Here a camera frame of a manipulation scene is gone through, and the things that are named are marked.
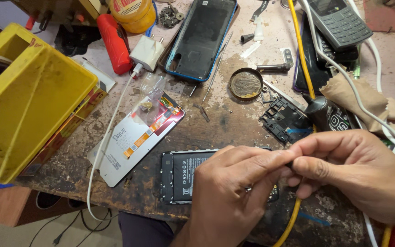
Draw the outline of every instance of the qr code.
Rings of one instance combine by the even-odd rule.
[[[116,163],[112,163],[112,165],[114,166],[114,168],[118,171],[118,169],[120,169],[121,168],[121,165],[120,164],[118,164],[118,162],[116,162]]]

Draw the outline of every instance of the pant leg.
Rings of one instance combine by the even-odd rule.
[[[163,221],[121,212],[118,226],[123,247],[168,247],[173,240],[171,228]]]

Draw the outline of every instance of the red bottle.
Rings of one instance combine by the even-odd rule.
[[[128,72],[132,68],[133,62],[129,58],[125,34],[118,26],[117,21],[110,14],[101,14],[97,18],[97,25],[114,72],[118,75]]]

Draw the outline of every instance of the white cable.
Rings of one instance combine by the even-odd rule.
[[[376,238],[374,237],[373,227],[371,226],[370,217],[363,214],[363,218],[365,219],[366,229],[368,230],[368,236],[370,237],[371,244],[373,247],[377,247]]]
[[[350,6],[354,10],[354,12],[359,17],[361,17],[361,14],[359,13],[359,10],[358,10],[355,2],[353,0],[348,0],[348,3],[350,4]],[[382,81],[381,81],[382,80],[382,62],[381,62],[381,56],[379,55],[379,51],[378,51],[376,45],[374,44],[373,40],[371,38],[369,38],[367,40],[367,42],[368,42],[368,45],[370,46],[371,50],[374,53],[374,57],[376,58],[376,65],[377,65],[376,88],[377,88],[377,91],[381,93],[382,92]],[[382,126],[382,131],[383,131],[384,135],[388,138],[388,140],[390,140],[395,145],[395,139],[393,138],[391,133],[388,131],[388,129],[385,128],[384,126]]]
[[[307,14],[307,19],[309,20],[309,25],[310,25],[310,32],[312,33],[312,38],[313,38],[313,45],[315,46],[315,50],[316,52],[322,57],[324,58],[327,62],[329,62],[330,64],[332,64],[334,67],[336,67],[337,70],[339,70],[339,72],[341,72],[341,74],[347,79],[348,83],[350,84],[350,87],[353,90],[353,93],[355,95],[356,101],[360,107],[360,109],[369,117],[373,118],[374,120],[376,120],[378,123],[380,123],[382,126],[384,126],[389,132],[391,132],[394,136],[395,136],[395,130],[393,128],[391,128],[391,126],[389,126],[387,123],[385,123],[384,121],[382,121],[380,118],[378,118],[376,115],[372,114],[371,112],[369,112],[364,105],[362,104],[359,92],[356,89],[356,86],[354,85],[352,79],[350,78],[350,76],[348,76],[347,72],[341,67],[339,66],[335,61],[333,61],[332,59],[330,59],[329,57],[327,57],[324,53],[321,52],[321,50],[318,48],[318,43],[316,40],[316,33],[315,33],[315,24],[313,23],[313,19],[312,19],[312,14],[310,12],[310,8],[309,8],[309,4],[307,3],[307,0],[302,0],[302,2],[304,3],[304,5],[307,7],[305,8],[306,14]]]
[[[90,201],[91,201],[91,185],[92,185],[92,178],[93,178],[93,176],[94,176],[95,166],[97,165],[98,157],[103,156],[103,153],[101,152],[101,149],[103,148],[103,143],[104,143],[104,141],[107,139],[107,138],[106,138],[107,133],[109,133],[109,131],[110,131],[110,129],[111,129],[112,122],[114,121],[115,115],[116,115],[117,112],[118,112],[118,108],[120,107],[121,100],[123,99],[124,93],[126,92],[126,89],[127,89],[127,87],[129,86],[130,81],[132,80],[132,78],[133,78],[135,75],[136,75],[136,72],[135,72],[135,70],[134,70],[133,73],[132,73],[132,75],[131,75],[130,78],[129,78],[129,81],[127,81],[127,83],[126,83],[126,86],[124,87],[123,92],[121,93],[120,99],[118,100],[117,107],[115,108],[114,114],[112,115],[112,119],[111,119],[111,121],[109,122],[109,125],[107,126],[106,133],[105,133],[105,135],[104,135],[102,141],[100,142],[100,145],[98,146],[97,155],[95,156],[94,163],[92,164],[91,176],[90,176],[90,178],[89,178],[89,185],[88,185],[88,197],[87,197],[87,199],[86,199],[86,203],[88,204],[89,213],[92,215],[92,217],[93,217],[94,219],[96,219],[96,220],[98,220],[98,221],[109,221],[109,220],[111,220],[114,216],[113,216],[112,218],[109,218],[109,219],[99,219],[99,218],[97,218],[97,217],[94,215],[94,213],[92,213],[92,211],[91,211],[91,203],[90,203]]]

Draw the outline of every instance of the orange container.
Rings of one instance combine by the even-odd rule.
[[[151,0],[110,0],[109,6],[113,17],[131,33],[145,32],[156,19]]]

